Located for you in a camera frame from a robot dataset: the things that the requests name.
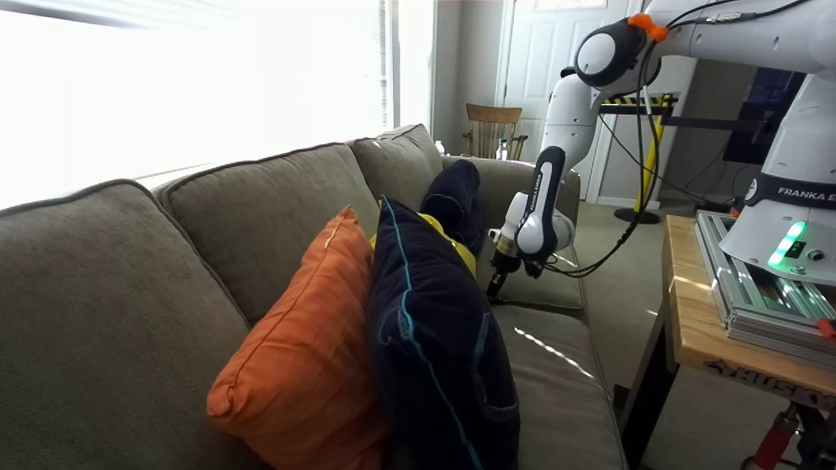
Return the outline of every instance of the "couch armrest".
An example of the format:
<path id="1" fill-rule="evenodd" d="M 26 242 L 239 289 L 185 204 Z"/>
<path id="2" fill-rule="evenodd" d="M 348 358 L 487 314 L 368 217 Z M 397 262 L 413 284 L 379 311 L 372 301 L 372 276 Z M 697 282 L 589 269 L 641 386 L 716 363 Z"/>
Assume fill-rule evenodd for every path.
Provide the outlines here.
<path id="1" fill-rule="evenodd" d="M 454 160 L 467 160 L 475 164 L 480 186 L 479 202 L 488 228 L 504 225 L 504 211 L 513 204 L 516 192 L 530 190 L 533 164 L 530 162 L 497 162 L 480 157 L 445 157 L 445 168 Z M 578 204 L 580 204 L 580 177 L 571 171 L 556 198 L 556 208 L 578 225 Z"/>

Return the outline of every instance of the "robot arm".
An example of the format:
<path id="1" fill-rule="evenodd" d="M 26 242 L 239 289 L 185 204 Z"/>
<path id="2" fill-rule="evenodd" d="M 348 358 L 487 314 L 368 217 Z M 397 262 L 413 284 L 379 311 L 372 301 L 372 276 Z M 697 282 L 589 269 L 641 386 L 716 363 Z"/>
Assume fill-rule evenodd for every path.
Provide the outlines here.
<path id="1" fill-rule="evenodd" d="M 548 233 L 571 221 L 544 218 L 565 170 L 589 155 L 598 104 L 648 83 L 665 54 L 688 54 L 807 72 L 721 249 L 790 280 L 836 284 L 833 23 L 833 0 L 657 0 L 644 16 L 589 34 L 574 54 L 578 75 L 556 81 L 546 111 L 544 157 L 555 145 L 565 168 L 539 162 L 530 190 L 539 204 L 513 204 L 507 254 L 539 275 L 568 246 L 571 237 Z"/>

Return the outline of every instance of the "chair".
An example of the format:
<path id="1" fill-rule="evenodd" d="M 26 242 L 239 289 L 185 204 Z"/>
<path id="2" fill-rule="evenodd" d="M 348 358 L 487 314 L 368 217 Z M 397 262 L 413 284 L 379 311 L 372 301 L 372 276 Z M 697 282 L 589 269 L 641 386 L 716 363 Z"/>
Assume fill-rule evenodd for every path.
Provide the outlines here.
<path id="1" fill-rule="evenodd" d="M 497 157 L 499 138 L 507 138 L 507 160 L 521 160 L 529 135 L 517 135 L 522 106 L 467 106 L 465 155 Z"/>

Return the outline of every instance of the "orange pillow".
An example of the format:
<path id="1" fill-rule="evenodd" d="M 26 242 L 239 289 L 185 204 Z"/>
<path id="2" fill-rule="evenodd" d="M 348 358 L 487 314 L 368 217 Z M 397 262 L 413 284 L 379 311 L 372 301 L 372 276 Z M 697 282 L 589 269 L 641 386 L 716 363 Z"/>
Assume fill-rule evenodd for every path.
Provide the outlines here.
<path id="1" fill-rule="evenodd" d="M 210 418 L 283 470 L 379 470 L 390 421 L 367 343 L 372 249 L 346 208 L 210 390 Z"/>

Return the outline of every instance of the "wooden table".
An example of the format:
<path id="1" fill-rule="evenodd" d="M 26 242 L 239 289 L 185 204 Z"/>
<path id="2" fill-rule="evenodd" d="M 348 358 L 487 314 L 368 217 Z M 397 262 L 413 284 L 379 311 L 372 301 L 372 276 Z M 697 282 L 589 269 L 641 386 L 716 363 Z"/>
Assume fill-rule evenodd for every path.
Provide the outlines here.
<path id="1" fill-rule="evenodd" d="M 629 467 L 641 464 L 680 365 L 704 367 L 790 401 L 833 412 L 836 371 L 729 339 L 710 289 L 696 218 L 666 217 L 665 225 L 665 306 L 659 309 L 638 384 L 629 390 L 619 416 Z"/>

